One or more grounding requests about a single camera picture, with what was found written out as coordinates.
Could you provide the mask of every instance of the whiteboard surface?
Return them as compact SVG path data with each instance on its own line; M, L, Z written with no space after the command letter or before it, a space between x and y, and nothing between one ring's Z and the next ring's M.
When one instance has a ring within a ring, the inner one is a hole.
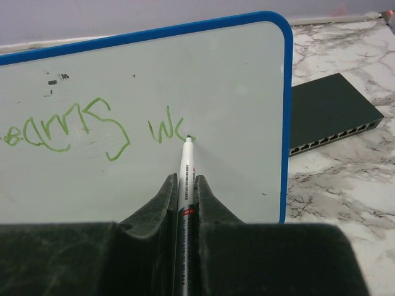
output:
M257 22L0 67L0 223L122 221L188 134L225 206L278 222L284 48Z

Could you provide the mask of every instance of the white marble surface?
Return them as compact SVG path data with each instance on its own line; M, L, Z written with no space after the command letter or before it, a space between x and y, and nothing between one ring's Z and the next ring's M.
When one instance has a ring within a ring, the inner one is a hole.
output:
M395 295L395 36L377 20L296 27L294 43L293 85L340 72L385 118L290 158L286 222L339 226L371 295Z

